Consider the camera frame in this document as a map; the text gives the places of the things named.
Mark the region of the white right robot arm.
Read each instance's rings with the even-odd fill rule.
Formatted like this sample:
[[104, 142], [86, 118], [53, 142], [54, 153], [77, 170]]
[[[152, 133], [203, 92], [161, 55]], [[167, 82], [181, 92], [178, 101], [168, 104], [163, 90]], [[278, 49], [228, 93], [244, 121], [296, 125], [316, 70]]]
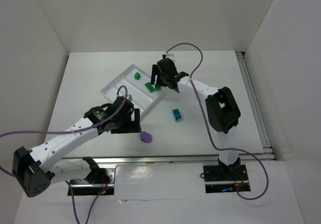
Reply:
[[219, 171], [228, 179], [240, 166], [236, 151], [236, 127], [241, 116], [233, 93], [228, 87], [216, 88], [191, 78], [185, 72], [178, 72], [174, 60], [168, 55], [152, 66], [151, 84], [157, 84], [185, 93], [205, 105], [203, 110], [208, 127], [217, 132], [219, 151]]

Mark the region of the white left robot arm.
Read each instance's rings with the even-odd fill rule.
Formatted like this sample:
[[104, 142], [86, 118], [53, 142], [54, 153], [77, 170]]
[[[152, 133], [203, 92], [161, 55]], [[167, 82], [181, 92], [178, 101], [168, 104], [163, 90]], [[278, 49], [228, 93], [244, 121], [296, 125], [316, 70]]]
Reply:
[[139, 133], [140, 110], [123, 96], [114, 103], [96, 106], [87, 111], [66, 134], [27, 150], [20, 147], [14, 152], [12, 173], [27, 197], [35, 197], [51, 184], [83, 179], [90, 184], [107, 184], [110, 177], [106, 169], [91, 157], [63, 161], [67, 154], [82, 144], [111, 134]]

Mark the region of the purple lego piece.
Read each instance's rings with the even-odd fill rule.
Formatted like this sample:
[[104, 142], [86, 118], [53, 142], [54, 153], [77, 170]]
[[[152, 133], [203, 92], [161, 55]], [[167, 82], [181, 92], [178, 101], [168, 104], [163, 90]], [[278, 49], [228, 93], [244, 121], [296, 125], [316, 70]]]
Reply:
[[151, 143], [152, 142], [152, 135], [148, 132], [140, 132], [139, 133], [140, 140], [144, 143]]

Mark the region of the teal lego brick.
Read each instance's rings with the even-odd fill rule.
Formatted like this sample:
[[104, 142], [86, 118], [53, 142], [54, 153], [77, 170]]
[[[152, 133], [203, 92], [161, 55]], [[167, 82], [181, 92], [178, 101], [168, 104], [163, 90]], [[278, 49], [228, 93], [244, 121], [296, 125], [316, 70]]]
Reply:
[[182, 120], [182, 115], [181, 115], [178, 108], [172, 110], [172, 115], [173, 115], [173, 118], [176, 122]]

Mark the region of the white compartment tray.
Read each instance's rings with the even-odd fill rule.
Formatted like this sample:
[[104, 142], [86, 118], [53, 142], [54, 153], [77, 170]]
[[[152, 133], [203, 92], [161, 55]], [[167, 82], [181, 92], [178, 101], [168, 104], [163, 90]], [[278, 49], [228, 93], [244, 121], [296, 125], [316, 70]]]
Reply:
[[[139, 80], [134, 79], [136, 72], [140, 73]], [[143, 119], [165, 93], [164, 88], [150, 93], [145, 87], [145, 84], [149, 81], [150, 75], [132, 64], [104, 87], [101, 93], [105, 99], [114, 102], [118, 89], [122, 85], [126, 86], [131, 102], [134, 104], [135, 108], [140, 109], [140, 118]]]

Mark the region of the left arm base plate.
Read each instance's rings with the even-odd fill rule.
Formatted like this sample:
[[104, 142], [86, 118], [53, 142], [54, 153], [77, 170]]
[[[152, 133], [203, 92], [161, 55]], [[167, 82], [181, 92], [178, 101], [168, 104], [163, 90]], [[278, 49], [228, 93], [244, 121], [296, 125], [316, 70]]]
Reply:
[[75, 196], [96, 196], [102, 192], [102, 196], [114, 195], [114, 183], [116, 166], [103, 165], [105, 175], [100, 175], [95, 179], [72, 179], [69, 181]]

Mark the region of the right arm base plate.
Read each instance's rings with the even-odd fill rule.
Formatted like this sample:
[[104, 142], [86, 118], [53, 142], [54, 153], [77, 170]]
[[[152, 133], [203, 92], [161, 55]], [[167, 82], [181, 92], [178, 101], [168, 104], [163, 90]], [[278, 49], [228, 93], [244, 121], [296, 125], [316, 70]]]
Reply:
[[206, 193], [249, 192], [251, 190], [247, 169], [241, 165], [230, 177], [223, 177], [218, 165], [203, 166], [200, 177], [205, 182]]

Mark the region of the aluminium table edge rail right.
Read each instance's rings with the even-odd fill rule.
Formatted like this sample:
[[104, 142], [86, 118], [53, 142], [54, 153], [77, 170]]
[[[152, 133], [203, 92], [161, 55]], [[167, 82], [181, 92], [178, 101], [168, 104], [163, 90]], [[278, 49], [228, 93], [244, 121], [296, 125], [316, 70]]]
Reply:
[[259, 108], [259, 104], [254, 91], [253, 84], [251, 81], [251, 77], [244, 59], [245, 52], [235, 52], [235, 54], [236, 54], [236, 58], [243, 77], [245, 88], [247, 90], [251, 108], [254, 114], [254, 119], [258, 128], [259, 136], [260, 136], [263, 150], [264, 150], [264, 155], [271, 155], [272, 157], [270, 157], [270, 159], [274, 159], [275, 156], [274, 156], [273, 148], [270, 143], [270, 139], [266, 130], [266, 126]]

